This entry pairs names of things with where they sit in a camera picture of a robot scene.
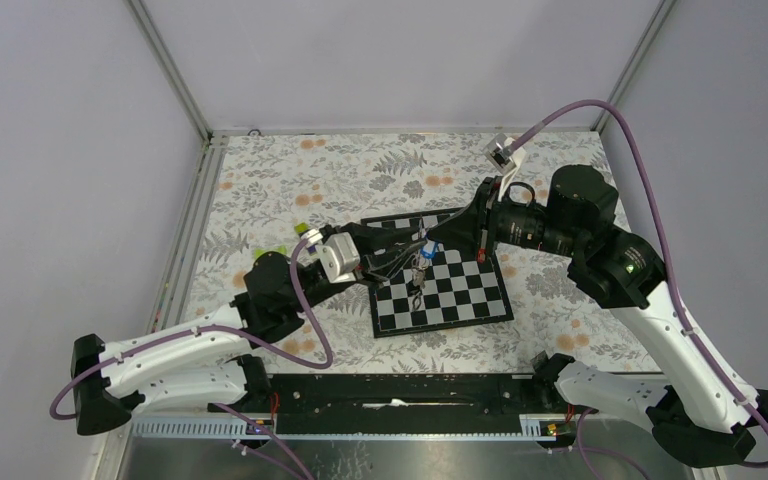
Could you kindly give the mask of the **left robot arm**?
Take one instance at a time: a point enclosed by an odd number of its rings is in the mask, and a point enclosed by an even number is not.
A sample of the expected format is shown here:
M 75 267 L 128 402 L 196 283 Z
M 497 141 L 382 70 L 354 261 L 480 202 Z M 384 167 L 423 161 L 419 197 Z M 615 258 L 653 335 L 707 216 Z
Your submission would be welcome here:
M 212 312 L 123 341 L 78 338 L 71 380 L 49 414 L 74 421 L 78 435 L 93 436 L 152 410 L 235 402 L 259 410 L 271 387 L 255 350 L 309 369 L 330 368 L 334 352 L 313 307 L 354 285 L 382 285 L 425 243 L 418 227 L 309 229 L 290 254 L 258 256 L 243 292 Z

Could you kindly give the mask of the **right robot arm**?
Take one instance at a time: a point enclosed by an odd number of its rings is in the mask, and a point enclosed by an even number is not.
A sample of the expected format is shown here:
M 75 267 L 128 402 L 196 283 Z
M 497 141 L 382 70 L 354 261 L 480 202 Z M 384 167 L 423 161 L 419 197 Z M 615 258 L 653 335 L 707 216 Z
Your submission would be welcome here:
M 588 165 L 558 169 L 542 205 L 516 202 L 501 186 L 500 178 L 485 179 L 429 238 L 477 261 L 498 244 L 568 258 L 576 288 L 625 325 L 667 378 L 633 381 L 569 355 L 541 354 L 533 363 L 537 405 L 557 412 L 569 403 L 630 422 L 690 467 L 748 466 L 751 428 L 768 422 L 768 390 L 743 381 L 674 304 L 659 254 L 616 225 L 617 190 Z

